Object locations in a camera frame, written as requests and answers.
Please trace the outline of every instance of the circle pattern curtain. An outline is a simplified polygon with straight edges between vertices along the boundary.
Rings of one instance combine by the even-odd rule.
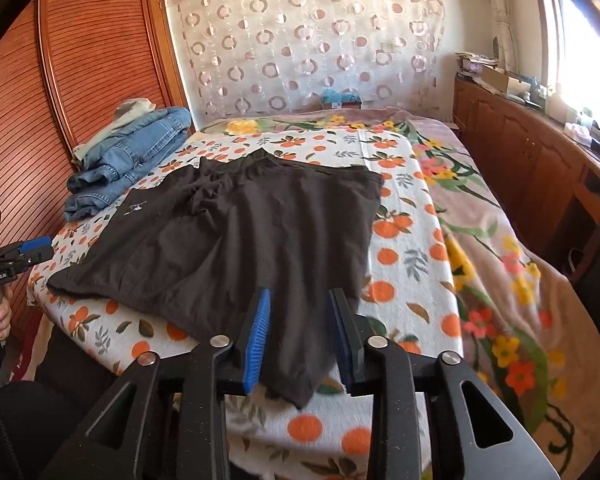
[[[320,107],[328,89],[363,107],[429,115],[441,0],[168,0],[198,127]]]

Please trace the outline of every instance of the black pants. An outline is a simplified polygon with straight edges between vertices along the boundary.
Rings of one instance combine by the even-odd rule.
[[[0,414],[27,480],[38,478],[115,375],[54,328],[36,382],[0,388]],[[0,432],[0,480],[11,479]],[[232,480],[257,480],[231,465]]]

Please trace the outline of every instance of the shirt logo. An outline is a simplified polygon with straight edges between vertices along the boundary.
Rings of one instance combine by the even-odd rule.
[[[146,200],[144,202],[139,203],[139,204],[133,204],[130,207],[129,211],[127,211],[125,213],[125,216],[133,213],[134,211],[140,211],[142,209],[142,204],[146,204]]]

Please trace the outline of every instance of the person's hand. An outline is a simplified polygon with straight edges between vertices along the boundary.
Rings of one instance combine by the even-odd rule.
[[[0,341],[8,338],[11,332],[11,298],[13,291],[9,285],[2,288],[2,301],[0,302]]]

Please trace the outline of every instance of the bedspread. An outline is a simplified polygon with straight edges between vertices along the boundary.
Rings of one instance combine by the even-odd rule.
[[[410,142],[397,128],[342,127],[341,119],[216,124],[215,131],[197,133],[134,187],[157,186],[170,171],[197,164],[202,156],[232,160],[260,147],[311,164],[365,164],[381,173],[385,182],[359,313],[369,318],[376,333],[405,350],[432,356],[445,349],[462,352],[443,231]],[[54,239],[53,260],[33,269],[28,288],[31,304],[118,374],[149,349],[167,357],[196,344],[158,317],[141,315],[115,301],[56,297],[46,288],[54,272],[81,261],[123,199],[96,218],[67,224]],[[423,413],[421,396],[418,406]],[[229,396],[226,410],[230,458],[248,471],[297,480],[366,474],[372,399],[344,395],[336,369],[301,412],[286,402],[266,399],[261,388],[249,397]],[[421,435],[426,465],[430,460],[426,429]]]
[[[388,135],[409,139],[420,165],[410,182],[427,184],[433,206],[426,207],[438,215],[452,269],[453,287],[440,285],[458,301],[459,318],[447,317],[440,328],[462,337],[464,357],[562,478],[576,479],[600,450],[600,336],[568,280],[520,245],[456,136],[397,108],[223,121],[204,133],[290,123],[352,135],[365,128],[380,159],[390,156]]]

